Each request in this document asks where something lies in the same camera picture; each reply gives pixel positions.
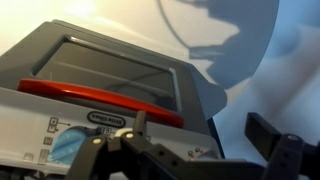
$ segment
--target logo label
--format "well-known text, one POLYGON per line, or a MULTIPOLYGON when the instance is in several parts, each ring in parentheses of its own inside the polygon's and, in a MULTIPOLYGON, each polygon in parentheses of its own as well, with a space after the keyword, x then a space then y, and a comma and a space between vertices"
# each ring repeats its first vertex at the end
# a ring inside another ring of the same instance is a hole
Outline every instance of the logo label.
POLYGON ((126 125, 126 121, 119 116, 92 111, 87 116, 88 120, 93 123, 122 128, 126 125))

